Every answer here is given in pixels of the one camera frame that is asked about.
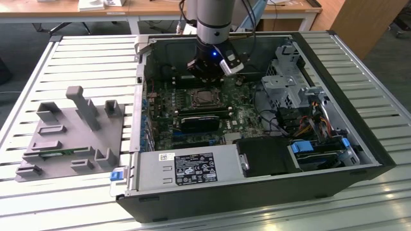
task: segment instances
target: power supply label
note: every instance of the power supply label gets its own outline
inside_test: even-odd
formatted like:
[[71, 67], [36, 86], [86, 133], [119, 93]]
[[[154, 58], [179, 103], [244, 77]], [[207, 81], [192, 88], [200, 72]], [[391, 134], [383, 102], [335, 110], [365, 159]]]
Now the power supply label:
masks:
[[174, 164], [175, 183], [178, 185], [182, 186], [218, 181], [212, 153], [175, 156]]

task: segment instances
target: barcode sticker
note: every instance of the barcode sticker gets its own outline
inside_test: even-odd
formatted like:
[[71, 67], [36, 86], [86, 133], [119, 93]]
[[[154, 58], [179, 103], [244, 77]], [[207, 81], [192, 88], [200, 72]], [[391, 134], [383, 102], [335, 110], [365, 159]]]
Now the barcode sticker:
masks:
[[175, 153], [160, 153], [159, 161], [174, 160]]
[[108, 15], [126, 14], [126, 12], [107, 12]]

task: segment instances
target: gray floor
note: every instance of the gray floor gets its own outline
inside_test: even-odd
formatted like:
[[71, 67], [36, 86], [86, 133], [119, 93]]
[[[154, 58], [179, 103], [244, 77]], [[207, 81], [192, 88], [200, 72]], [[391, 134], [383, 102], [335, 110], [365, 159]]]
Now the gray floor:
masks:
[[[58, 24], [43, 24], [51, 29]], [[94, 35], [130, 34], [128, 24], [119, 22], [87, 23]], [[171, 22], [156, 24], [167, 29]], [[394, 93], [405, 107], [411, 110], [411, 38], [406, 34], [403, 38], [395, 38], [395, 30], [387, 31], [369, 54], [365, 63]], [[47, 46], [50, 35], [46, 32], [36, 32], [31, 24], [0, 24], [0, 57], [15, 74], [11, 81], [0, 85], [3, 91], [22, 91], [31, 76], [43, 50]], [[150, 29], [146, 23], [140, 25], [142, 33], [159, 33]], [[87, 35], [80, 23], [67, 26], [56, 34], [66, 36]], [[0, 94], [0, 127], [8, 117], [10, 111], [18, 100], [18, 93]]]

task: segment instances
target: wooden cabinet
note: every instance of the wooden cabinet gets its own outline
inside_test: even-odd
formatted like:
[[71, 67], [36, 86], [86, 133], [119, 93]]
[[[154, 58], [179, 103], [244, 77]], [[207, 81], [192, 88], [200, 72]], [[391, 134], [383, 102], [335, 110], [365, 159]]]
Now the wooden cabinet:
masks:
[[334, 30], [363, 59], [409, 0], [318, 0], [323, 12], [311, 30]]

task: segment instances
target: wooden desk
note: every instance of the wooden desk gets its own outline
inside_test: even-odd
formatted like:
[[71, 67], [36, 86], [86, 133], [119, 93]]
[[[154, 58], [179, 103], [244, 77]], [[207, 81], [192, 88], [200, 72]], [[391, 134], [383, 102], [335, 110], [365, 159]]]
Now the wooden desk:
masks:
[[[132, 24], [138, 24], [139, 21], [147, 20], [178, 20], [180, 18], [179, 1], [171, 0], [130, 0], [128, 10], [128, 22], [131, 28], [135, 28]], [[278, 6], [275, 14], [275, 7], [267, 6], [262, 19], [301, 19], [302, 31], [307, 31], [311, 28], [315, 16], [322, 12], [322, 8], [313, 7], [306, 0], [295, 0], [294, 3], [287, 6]], [[132, 30], [132, 34], [139, 34], [139, 31]]]
[[78, 9], [79, 0], [0, 0], [0, 23], [60, 23], [127, 21], [130, 1], [123, 7], [106, 6], [104, 10]]
[[[0, 23], [59, 23], [128, 21], [132, 34], [140, 34], [138, 22], [148, 20], [178, 20], [179, 3], [172, 0], [127, 0], [123, 7], [107, 6], [104, 10], [79, 12], [78, 0], [0, 0]], [[267, 6], [263, 19], [301, 19], [299, 30], [310, 30], [322, 8], [314, 8], [306, 0], [298, 4]]]
[[0, 19], [4, 17], [88, 17], [106, 16], [115, 13], [126, 15], [128, 12], [130, 1], [123, 7], [106, 6], [104, 10], [83, 11], [78, 9], [79, 0], [56, 0], [38, 2], [36, 0], [2, 0]]

